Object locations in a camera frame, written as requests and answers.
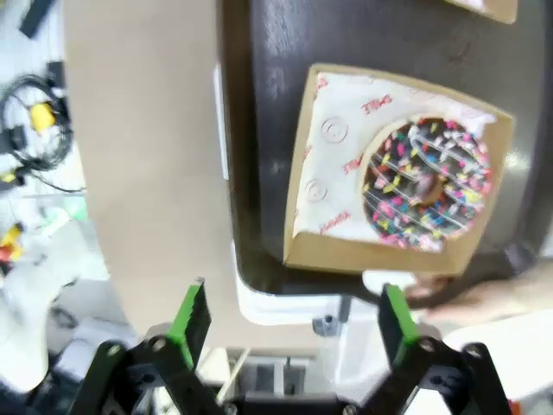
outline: cardboard donut box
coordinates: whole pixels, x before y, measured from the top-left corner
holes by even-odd
[[[518,0],[445,0],[502,23],[515,23]]]
[[[395,246],[352,241],[306,232],[299,232],[296,236],[293,236],[303,155],[311,125],[318,73],[363,74],[373,78],[390,80],[422,91],[449,97],[495,116],[496,121],[485,127],[481,137],[481,140],[487,144],[489,149],[492,190],[486,197],[484,209],[476,216],[471,230],[457,239],[446,241],[441,252],[421,252],[415,249],[402,249]],[[295,268],[351,273],[359,273],[364,270],[391,270],[453,276],[462,274],[470,262],[492,215],[504,173],[505,157],[512,145],[513,130],[514,120],[508,113],[479,99],[444,86],[371,69],[326,64],[313,65],[309,70],[303,94],[290,172],[284,228],[284,264]]]

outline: donut hole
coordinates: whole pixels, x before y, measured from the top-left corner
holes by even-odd
[[[443,193],[443,182],[438,175],[428,175],[416,184],[416,195],[421,198],[420,205],[429,206],[438,201]]]

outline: donut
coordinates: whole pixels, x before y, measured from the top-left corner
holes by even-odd
[[[362,156],[362,203],[385,244],[439,251],[471,228],[491,189],[485,143],[436,115],[399,121],[372,143]]]

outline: human hand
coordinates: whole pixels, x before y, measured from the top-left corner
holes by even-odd
[[[427,296],[440,290],[448,280],[437,278],[430,286],[418,284],[409,287],[410,297]],[[496,281],[480,284],[461,295],[451,303],[428,310],[423,321],[431,324],[449,322],[467,326],[497,320],[505,316],[515,316],[526,312],[516,295],[513,281]]]
[[[440,290],[450,280],[419,278],[418,284],[408,287],[405,293],[410,297],[427,296]],[[553,261],[543,259],[514,279],[474,287],[453,302],[429,310],[423,320],[466,326],[551,308]]]

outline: black tray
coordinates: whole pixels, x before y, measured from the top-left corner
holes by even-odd
[[[497,207],[470,266],[411,306],[436,306],[531,266],[553,206],[551,3],[522,1],[517,22],[505,25],[442,0],[219,1],[232,224],[244,282],[277,295],[377,299],[360,276],[282,265],[296,123],[308,68],[317,62],[428,80],[516,117]]]

